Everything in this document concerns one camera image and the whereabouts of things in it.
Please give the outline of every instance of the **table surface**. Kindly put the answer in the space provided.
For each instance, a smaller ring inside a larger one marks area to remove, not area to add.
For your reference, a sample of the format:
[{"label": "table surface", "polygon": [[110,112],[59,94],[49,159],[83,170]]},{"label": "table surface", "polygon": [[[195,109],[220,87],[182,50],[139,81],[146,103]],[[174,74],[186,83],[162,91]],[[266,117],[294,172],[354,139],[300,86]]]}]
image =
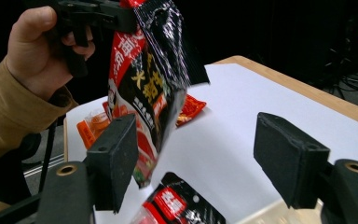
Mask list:
[{"label": "table surface", "polygon": [[232,56],[222,61],[216,62],[217,64],[222,63],[237,63],[243,67],[246,67],[257,74],[266,77],[284,87],[296,91],[311,100],[325,105],[338,113],[341,113],[348,118],[358,121],[358,105],[354,105],[347,101],[344,101],[334,95],[331,95],[325,91],[321,91],[314,88],[304,82],[298,81],[292,77],[286,76],[280,72],[277,72],[271,68],[264,66],[263,64],[256,63],[242,56]]},{"label": "table surface", "polygon": [[[188,124],[174,130],[158,159],[152,184],[132,180],[121,210],[97,212],[97,223],[129,223],[167,171],[175,172],[226,218],[238,223],[280,200],[253,157],[256,114],[284,117],[332,149],[329,161],[358,160],[358,106],[241,56],[206,65],[210,85],[188,93],[207,103]],[[82,161],[86,149],[76,129],[106,98],[68,112],[64,125],[67,161]]]}]

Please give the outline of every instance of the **snack bag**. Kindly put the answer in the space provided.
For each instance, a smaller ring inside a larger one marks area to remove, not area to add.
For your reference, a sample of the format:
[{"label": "snack bag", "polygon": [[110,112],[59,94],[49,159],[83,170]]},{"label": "snack bag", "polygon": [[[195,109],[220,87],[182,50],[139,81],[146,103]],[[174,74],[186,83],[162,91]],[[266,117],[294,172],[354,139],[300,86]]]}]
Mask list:
[{"label": "snack bag", "polygon": [[187,87],[209,79],[172,1],[120,4],[134,9],[139,27],[135,34],[114,33],[107,114],[111,120],[136,114],[139,160],[133,176],[143,188],[175,128]]},{"label": "snack bag", "polygon": [[226,219],[185,180],[168,172],[131,224],[182,223],[224,224]]},{"label": "snack bag", "polygon": [[188,94],[185,99],[185,104],[183,105],[182,110],[179,113],[179,117],[177,118],[176,127],[180,127],[191,121],[205,106],[206,102],[197,100]]},{"label": "snack bag", "polygon": [[110,120],[102,108],[91,111],[82,121],[78,122],[76,127],[86,149],[91,148],[109,123]]}]

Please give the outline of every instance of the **jacket cuff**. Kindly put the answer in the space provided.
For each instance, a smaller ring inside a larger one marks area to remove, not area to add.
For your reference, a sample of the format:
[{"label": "jacket cuff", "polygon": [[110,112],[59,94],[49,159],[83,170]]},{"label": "jacket cuff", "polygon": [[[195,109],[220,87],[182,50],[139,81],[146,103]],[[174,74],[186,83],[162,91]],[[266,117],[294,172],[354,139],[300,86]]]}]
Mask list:
[{"label": "jacket cuff", "polygon": [[8,71],[6,58],[0,63],[0,111],[32,132],[45,130],[56,118],[76,106],[71,93],[62,87],[49,102],[24,88]]}]

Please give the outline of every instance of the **hand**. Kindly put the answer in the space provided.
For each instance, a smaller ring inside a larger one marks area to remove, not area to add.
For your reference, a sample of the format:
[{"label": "hand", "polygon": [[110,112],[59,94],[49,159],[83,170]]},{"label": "hand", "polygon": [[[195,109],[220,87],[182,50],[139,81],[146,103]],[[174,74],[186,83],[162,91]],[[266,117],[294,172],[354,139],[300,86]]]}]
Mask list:
[{"label": "hand", "polygon": [[[51,7],[28,9],[14,23],[8,40],[8,70],[21,85],[46,101],[72,78],[58,43],[46,35],[56,22],[57,14]],[[72,33],[61,42],[72,46],[74,52],[84,55],[87,60],[95,50],[90,28],[87,37],[87,48],[77,46]]]}]

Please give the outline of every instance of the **tan jacket sleeve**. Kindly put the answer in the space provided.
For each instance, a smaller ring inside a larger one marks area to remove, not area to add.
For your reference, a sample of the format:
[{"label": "tan jacket sleeve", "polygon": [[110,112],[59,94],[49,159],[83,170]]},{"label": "tan jacket sleeve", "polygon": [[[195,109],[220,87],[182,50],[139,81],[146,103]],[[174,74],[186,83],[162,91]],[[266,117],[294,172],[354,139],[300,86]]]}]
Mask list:
[{"label": "tan jacket sleeve", "polygon": [[40,133],[58,117],[76,106],[65,88],[46,102],[25,89],[0,63],[0,157],[17,148],[28,133]]}]

